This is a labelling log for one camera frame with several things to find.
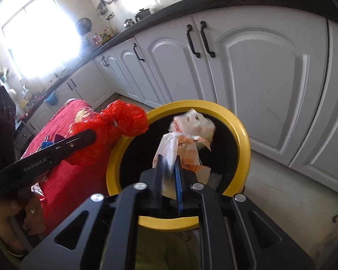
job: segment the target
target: white plastic bag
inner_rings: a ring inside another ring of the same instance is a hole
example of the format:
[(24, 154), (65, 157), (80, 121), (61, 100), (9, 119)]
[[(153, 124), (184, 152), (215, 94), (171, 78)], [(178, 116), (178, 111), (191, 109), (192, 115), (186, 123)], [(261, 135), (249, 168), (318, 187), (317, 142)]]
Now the white plastic bag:
[(191, 109), (183, 115), (173, 118), (169, 132), (181, 132), (187, 135), (200, 136), (210, 143), (213, 141), (215, 125), (210, 119)]
[(157, 167), (158, 155), (163, 155), (168, 164), (168, 175), (164, 176), (162, 182), (162, 195), (176, 199), (174, 184), (174, 163), (177, 155), (180, 156), (183, 169), (194, 171), (199, 182), (206, 184), (210, 175), (210, 168), (201, 165), (197, 143), (203, 144), (210, 150), (209, 141), (200, 136), (190, 136), (183, 133), (165, 134), (159, 144), (153, 160), (153, 168)]

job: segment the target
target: black cabinet handle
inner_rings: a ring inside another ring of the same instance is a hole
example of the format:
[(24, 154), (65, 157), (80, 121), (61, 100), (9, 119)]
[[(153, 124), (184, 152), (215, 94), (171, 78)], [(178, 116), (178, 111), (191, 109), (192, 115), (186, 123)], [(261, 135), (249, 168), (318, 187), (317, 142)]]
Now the black cabinet handle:
[(190, 45), (190, 49), (191, 49), (193, 55), (195, 55), (197, 58), (200, 58), (200, 53), (195, 51), (193, 42), (192, 42), (191, 37), (190, 37), (190, 32), (192, 30), (193, 30), (193, 27), (190, 24), (188, 24), (187, 25), (187, 38), (188, 38), (188, 42), (189, 42), (189, 45)]
[(206, 34), (204, 33), (204, 28), (206, 28), (206, 22), (205, 21), (201, 21), (200, 22), (200, 33), (201, 33), (201, 38), (203, 39), (203, 42), (204, 42), (204, 46), (206, 48), (206, 52), (212, 57), (212, 58), (215, 58), (215, 53), (212, 52), (210, 49), (209, 49), (209, 46), (208, 46), (208, 41), (206, 40)]
[(137, 50), (135, 49), (136, 47), (137, 47), (137, 44), (136, 44), (136, 43), (134, 43), (134, 46), (133, 46), (133, 48), (132, 48), (132, 49), (134, 50), (134, 53), (137, 55), (137, 58), (138, 58), (138, 60), (139, 60), (139, 61), (142, 61), (142, 62), (145, 62), (145, 60), (144, 60), (144, 59), (140, 59), (140, 58), (139, 58), (139, 56), (138, 56), (138, 53), (137, 53)]
[(77, 86), (75, 85), (75, 82), (73, 81), (73, 79), (70, 79), (70, 81), (74, 84), (75, 87), (77, 87)]
[(103, 63), (104, 67), (109, 66), (109, 64), (105, 63), (105, 60), (104, 60), (104, 59), (105, 59), (105, 57), (102, 56), (101, 62)]
[(70, 86), (69, 82), (67, 82), (66, 84), (69, 86), (69, 88), (70, 88), (71, 90), (74, 90), (74, 89)]

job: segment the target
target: white cabinet door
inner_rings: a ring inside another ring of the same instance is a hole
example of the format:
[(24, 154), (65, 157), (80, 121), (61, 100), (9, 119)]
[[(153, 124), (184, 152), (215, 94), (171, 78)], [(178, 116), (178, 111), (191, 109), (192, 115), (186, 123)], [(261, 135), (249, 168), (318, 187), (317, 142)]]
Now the white cabinet door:
[(153, 108), (165, 103), (138, 42), (132, 38), (115, 46), (113, 50), (123, 66), (123, 71), (138, 90), (141, 102)]
[(104, 79), (94, 61), (90, 61), (71, 75), (69, 81), (82, 99), (88, 102), (93, 109), (96, 109), (115, 92)]
[(289, 165), (309, 129), (327, 61), (326, 19), (272, 6), (240, 6), (194, 15), (218, 103), (244, 124), (251, 147)]
[(31, 116), (27, 124), (35, 134), (38, 134), (54, 115), (55, 113), (52, 111), (49, 105), (44, 102)]
[(105, 63), (108, 65), (110, 72), (117, 80), (118, 93), (129, 96), (137, 101), (142, 101), (138, 96), (138, 92), (134, 88), (134, 83), (125, 75), (123, 66), (120, 64), (113, 49), (110, 49), (104, 53)]
[[(187, 32), (196, 57), (190, 47)], [(202, 99), (216, 102), (210, 70), (192, 16), (157, 25), (135, 35), (168, 103)]]
[(76, 92), (70, 78), (55, 90), (55, 96), (58, 98), (58, 103), (56, 105), (50, 105), (55, 113), (57, 113), (69, 99), (82, 99)]
[(102, 53), (100, 56), (96, 57), (94, 59), (94, 62), (96, 64), (96, 66), (99, 68), (99, 70), (101, 71), (101, 73), (103, 74), (105, 80), (108, 82), (109, 86), (111, 86), (111, 88), (115, 91), (118, 90), (118, 82), (117, 79), (115, 78), (115, 76), (113, 76), (113, 74), (111, 73), (110, 69), (109, 69), (109, 65), (106, 63), (106, 59), (105, 59), (105, 54), (106, 52)]
[(338, 24), (329, 21), (329, 61), (311, 128), (290, 167), (338, 192)]

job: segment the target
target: countertop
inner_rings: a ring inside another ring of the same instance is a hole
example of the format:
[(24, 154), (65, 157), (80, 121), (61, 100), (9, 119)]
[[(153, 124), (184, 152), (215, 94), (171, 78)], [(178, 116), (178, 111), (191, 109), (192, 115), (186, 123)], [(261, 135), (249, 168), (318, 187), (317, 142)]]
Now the countertop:
[(216, 8), (246, 5), (280, 6), (299, 9), (321, 15), (338, 23), (338, 9), (332, 0), (183, 0), (159, 10), (158, 12), (151, 14), (150, 16), (147, 16), (141, 21), (135, 23), (127, 30), (121, 32), (115, 37), (112, 37), (108, 42), (100, 46), (85, 59), (83, 59), (78, 65), (66, 71), (65, 76), (55, 82), (54, 85), (44, 93), (42, 98), (29, 110), (28, 115), (24, 121), (28, 121), (32, 114), (39, 108), (39, 106), (72, 74), (106, 50), (134, 37), (135, 34), (160, 23), (189, 14)]

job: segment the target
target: yellow trash bin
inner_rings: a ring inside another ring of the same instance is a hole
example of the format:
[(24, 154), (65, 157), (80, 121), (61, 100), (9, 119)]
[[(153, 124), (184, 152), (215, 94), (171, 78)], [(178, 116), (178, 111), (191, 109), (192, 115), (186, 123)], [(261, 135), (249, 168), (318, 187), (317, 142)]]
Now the yellow trash bin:
[[(204, 100), (183, 100), (168, 103), (148, 112), (149, 130), (137, 137), (122, 137), (111, 152), (106, 183), (109, 194), (119, 194), (123, 187), (139, 180), (142, 171), (152, 168), (152, 161), (162, 136), (168, 133), (173, 117), (195, 109), (215, 124), (212, 153), (200, 155), (203, 165), (223, 175), (218, 192), (233, 196), (242, 191), (247, 180), (251, 149), (247, 132), (239, 119), (228, 109)], [(197, 228), (198, 217), (161, 219), (139, 217), (139, 225), (164, 231)]]

